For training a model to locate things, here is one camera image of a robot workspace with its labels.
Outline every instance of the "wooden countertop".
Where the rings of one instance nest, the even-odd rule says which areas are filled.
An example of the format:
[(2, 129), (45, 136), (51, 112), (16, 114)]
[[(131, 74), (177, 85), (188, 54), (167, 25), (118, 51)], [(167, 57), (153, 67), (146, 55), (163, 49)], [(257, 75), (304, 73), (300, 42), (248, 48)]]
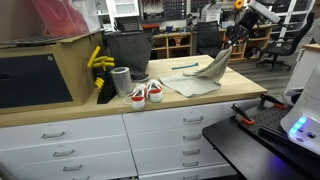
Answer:
[(320, 52), (320, 45), (319, 44), (306, 44), (306, 45), (303, 45), (303, 47), (306, 50)]
[[(153, 60), (149, 62), (147, 73), (150, 75), (150, 79), (159, 79), (159, 75), (163, 74), (175, 74), (183, 72), (184, 70), (192, 71), (201, 69), (212, 61), (213, 59), (207, 55)], [(194, 62), (198, 62), (199, 66), (188, 69), (171, 70), (171, 67), (173, 66), (190, 65)], [(221, 89), (191, 98), (184, 97), (176, 91), (164, 86), (162, 102), (151, 103), (149, 100), (146, 100), (144, 111), (256, 98), (259, 97), (261, 93), (267, 91), (230, 68), (227, 68), (220, 83), (222, 84)], [(3, 114), (0, 115), (0, 127), (133, 112), (130, 105), (123, 103), (123, 98), (116, 96), (108, 104), (98, 105), (96, 104), (97, 96), (98, 91), (96, 90), (83, 106)]]

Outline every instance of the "storage bin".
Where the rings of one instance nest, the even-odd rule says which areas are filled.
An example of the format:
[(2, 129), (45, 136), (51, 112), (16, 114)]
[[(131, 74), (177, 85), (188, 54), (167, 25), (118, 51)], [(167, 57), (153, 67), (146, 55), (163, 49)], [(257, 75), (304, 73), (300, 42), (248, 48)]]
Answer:
[(93, 0), (32, 0), (51, 35), (83, 35), (100, 29)]

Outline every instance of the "drawer handle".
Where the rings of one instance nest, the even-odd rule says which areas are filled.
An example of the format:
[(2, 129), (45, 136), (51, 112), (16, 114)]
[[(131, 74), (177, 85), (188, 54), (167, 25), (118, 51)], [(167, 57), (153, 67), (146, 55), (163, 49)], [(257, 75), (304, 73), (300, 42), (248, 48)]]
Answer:
[(53, 157), (70, 156), (73, 153), (74, 153), (74, 149), (72, 149), (71, 151), (54, 152)]
[(182, 151), (182, 152), (183, 152), (183, 155), (190, 156), (190, 155), (200, 154), (200, 149), (193, 150), (193, 151)]
[(56, 134), (43, 134), (42, 139), (49, 139), (49, 138), (56, 138), (56, 137), (61, 137), (65, 134), (66, 132), (61, 132), (61, 133), (56, 133)]
[(187, 118), (183, 118), (183, 122), (186, 122), (186, 123), (200, 123), (203, 121), (203, 116), (200, 116), (199, 119), (187, 119)]
[[(77, 180), (78, 178), (73, 178), (72, 180)], [(81, 178), (81, 179), (85, 179), (85, 178)], [(87, 177), (87, 179), (85, 180), (89, 180), (90, 179), (90, 176)]]
[(183, 167), (194, 167), (194, 166), (198, 166), (199, 162), (192, 162), (192, 163), (182, 163)]
[(190, 176), (190, 177), (183, 177), (183, 180), (198, 180), (198, 175)]
[(193, 136), (183, 136), (183, 140), (191, 141), (191, 140), (198, 140), (201, 139), (201, 134), (193, 135)]
[(81, 168), (82, 168), (82, 164), (80, 164), (79, 166), (70, 166), (70, 167), (65, 166), (65, 167), (63, 168), (63, 171), (64, 171), (64, 172), (68, 172), (68, 171), (78, 171), (78, 170), (80, 170)]

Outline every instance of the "folded cloth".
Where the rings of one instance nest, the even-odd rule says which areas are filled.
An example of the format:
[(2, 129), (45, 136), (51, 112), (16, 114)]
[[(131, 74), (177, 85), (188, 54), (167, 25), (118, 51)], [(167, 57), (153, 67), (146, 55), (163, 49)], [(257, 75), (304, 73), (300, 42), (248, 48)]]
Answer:
[(195, 72), (183, 72), (174, 75), (160, 75), (161, 82), (183, 96), (199, 96), (221, 87), (219, 80), (223, 77), (232, 47), (220, 51), (216, 59), (207, 67)]

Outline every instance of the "cabinet door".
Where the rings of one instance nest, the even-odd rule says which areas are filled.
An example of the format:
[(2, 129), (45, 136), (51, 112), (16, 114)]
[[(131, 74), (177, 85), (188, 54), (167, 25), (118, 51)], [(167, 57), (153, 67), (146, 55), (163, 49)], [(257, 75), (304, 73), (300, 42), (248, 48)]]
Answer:
[(52, 54), (0, 58), (0, 108), (70, 101)]
[(114, 17), (139, 16), (138, 0), (112, 0)]

